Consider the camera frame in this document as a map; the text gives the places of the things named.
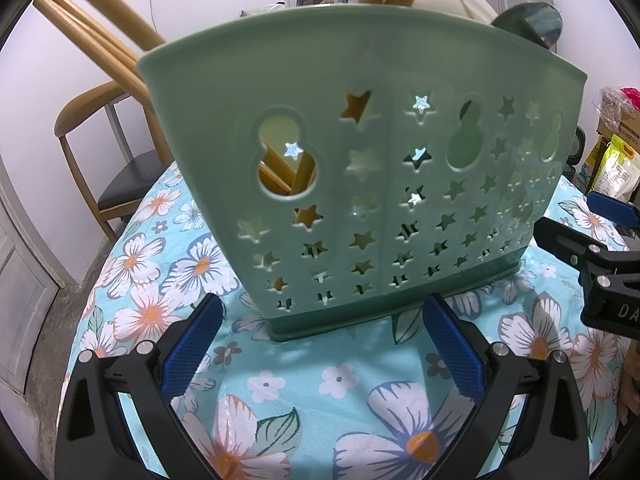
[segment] blue textured pad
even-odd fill
[[[587,195],[587,206],[592,213],[604,216],[625,229],[634,229],[640,225],[636,208],[615,198],[591,192]]]
[[[191,314],[195,317],[189,318],[189,327],[162,366],[160,392],[167,402],[185,393],[204,354],[222,325],[224,306],[219,297],[211,296],[202,308],[200,306],[198,308],[199,311],[196,310]]]
[[[482,361],[451,319],[455,314],[445,308],[449,310],[429,296],[422,304],[422,322],[460,394],[479,404],[485,392]]]

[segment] metal screw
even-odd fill
[[[93,355],[94,353],[91,352],[91,350],[83,350],[78,356],[78,361],[80,361],[81,363],[88,363]]]
[[[565,363],[566,362],[566,354],[562,350],[556,350],[554,352],[554,359],[557,363]]]
[[[136,352],[142,355],[150,354],[154,349],[154,344],[151,341],[143,341],[142,343],[138,343],[136,346]]]
[[[494,353],[496,355],[499,355],[500,357],[504,357],[509,353],[509,347],[504,343],[494,343],[491,348],[493,349]]]
[[[604,274],[601,274],[600,276],[597,277],[598,280],[598,284],[602,287],[602,288],[608,288],[611,286],[611,280],[605,276]]]

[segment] concrete floor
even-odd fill
[[[60,389],[65,377],[71,343],[92,286],[98,279],[111,243],[105,242],[92,263],[84,283],[58,292],[36,341],[27,374],[25,397],[27,405],[40,423],[38,428],[39,466],[53,480],[56,419],[60,404]]]

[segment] green plastic basket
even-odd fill
[[[586,81],[503,30],[394,6],[245,18],[154,49],[138,67],[207,224],[277,340],[517,270]],[[258,132],[291,121],[318,173],[305,192],[277,196],[258,179]],[[310,220],[293,223],[296,210]]]

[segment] table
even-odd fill
[[[628,250],[564,177],[545,215],[611,250]],[[420,479],[472,407],[458,394],[415,309],[313,338],[271,342],[175,163],[140,205],[91,291],[62,398],[82,350],[116,356],[139,341],[157,340],[206,292],[223,298],[227,319],[172,406],[222,476]],[[577,271],[532,241],[516,274],[447,301],[490,342],[501,340],[516,354],[544,359],[562,349],[570,356],[593,470],[618,424],[615,400],[629,341],[580,323]],[[500,463],[522,397],[514,398],[482,472]],[[146,466],[166,474],[132,402],[121,400]]]

